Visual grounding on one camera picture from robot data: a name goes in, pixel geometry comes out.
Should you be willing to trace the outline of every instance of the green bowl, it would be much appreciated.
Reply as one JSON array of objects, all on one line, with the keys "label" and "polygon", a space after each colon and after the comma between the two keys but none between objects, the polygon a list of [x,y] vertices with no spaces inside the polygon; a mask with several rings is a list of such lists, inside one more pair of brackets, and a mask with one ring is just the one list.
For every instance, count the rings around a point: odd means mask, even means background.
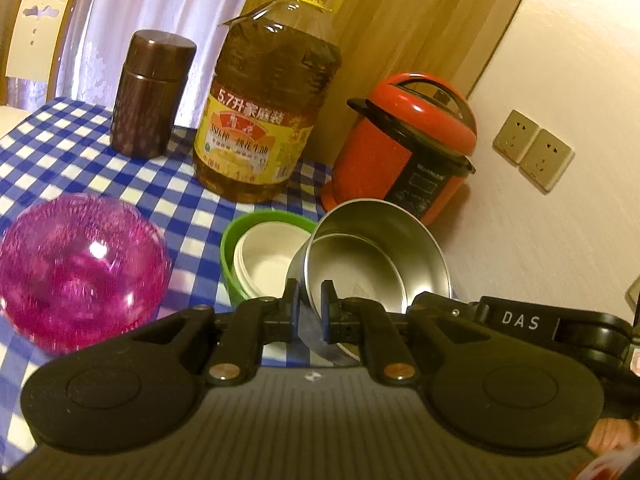
[{"label": "green bowl", "polygon": [[222,242],[220,243],[222,277],[225,280],[226,291],[229,293],[229,300],[233,308],[237,307],[244,300],[248,300],[247,294],[242,290],[240,283],[231,273],[234,264],[236,244],[245,232],[263,222],[284,222],[300,227],[309,232],[309,234],[316,228],[316,222],[303,216],[280,210],[256,211],[233,220],[231,224],[226,227],[222,235]]}]

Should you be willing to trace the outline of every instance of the cooking oil bottle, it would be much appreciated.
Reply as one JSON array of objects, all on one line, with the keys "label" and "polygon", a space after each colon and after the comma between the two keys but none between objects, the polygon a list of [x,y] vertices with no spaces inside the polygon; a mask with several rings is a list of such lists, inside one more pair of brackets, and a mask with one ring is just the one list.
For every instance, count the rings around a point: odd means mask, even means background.
[{"label": "cooking oil bottle", "polygon": [[273,0],[229,25],[193,146],[197,179],[235,202],[278,194],[340,67],[342,0]]}]

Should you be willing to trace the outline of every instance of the metal screw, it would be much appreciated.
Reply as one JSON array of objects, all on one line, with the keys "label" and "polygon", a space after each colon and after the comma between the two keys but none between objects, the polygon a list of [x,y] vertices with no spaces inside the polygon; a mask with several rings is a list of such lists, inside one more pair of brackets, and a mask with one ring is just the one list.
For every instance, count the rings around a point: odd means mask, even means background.
[{"label": "metal screw", "polygon": [[322,374],[319,374],[318,372],[313,370],[308,374],[305,374],[305,379],[311,383],[315,383],[316,381],[319,381],[320,379],[322,379]]},{"label": "metal screw", "polygon": [[233,363],[219,363],[209,368],[209,375],[214,379],[228,381],[229,379],[235,379],[240,375],[240,367]]},{"label": "metal screw", "polygon": [[415,375],[415,368],[409,363],[392,363],[383,370],[386,377],[397,381],[411,379]]}]

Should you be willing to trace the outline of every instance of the white bowl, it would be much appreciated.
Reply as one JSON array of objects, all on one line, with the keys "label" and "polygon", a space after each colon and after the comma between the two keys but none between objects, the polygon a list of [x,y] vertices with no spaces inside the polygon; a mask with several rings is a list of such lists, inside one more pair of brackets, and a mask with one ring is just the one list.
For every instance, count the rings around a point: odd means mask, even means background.
[{"label": "white bowl", "polygon": [[263,222],[249,229],[236,244],[233,272],[249,298],[280,298],[287,271],[309,233],[285,222]]}]

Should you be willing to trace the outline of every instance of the blue checkered tablecloth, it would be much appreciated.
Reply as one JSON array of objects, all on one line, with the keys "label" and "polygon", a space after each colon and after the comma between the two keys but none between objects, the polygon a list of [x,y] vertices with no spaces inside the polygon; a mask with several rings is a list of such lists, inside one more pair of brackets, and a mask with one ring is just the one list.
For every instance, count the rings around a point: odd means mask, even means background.
[{"label": "blue checkered tablecloth", "polygon": [[[59,98],[0,139],[0,234],[25,208],[63,192],[104,194],[137,206],[164,231],[174,263],[160,317],[203,303],[214,304],[219,312],[230,310],[220,273],[220,241],[234,218],[255,208],[286,209],[315,221],[324,213],[317,200],[328,176],[322,164],[299,164],[286,193],[272,203],[237,204],[203,189],[193,177],[192,131],[174,130],[167,156],[131,160],[110,148],[110,121],[111,113],[102,107]],[[270,359],[275,355],[280,354],[266,352],[264,364],[278,364]],[[0,317],[3,470],[33,449],[19,394],[29,375],[48,359]],[[302,345],[287,346],[287,365],[309,359]]]}]

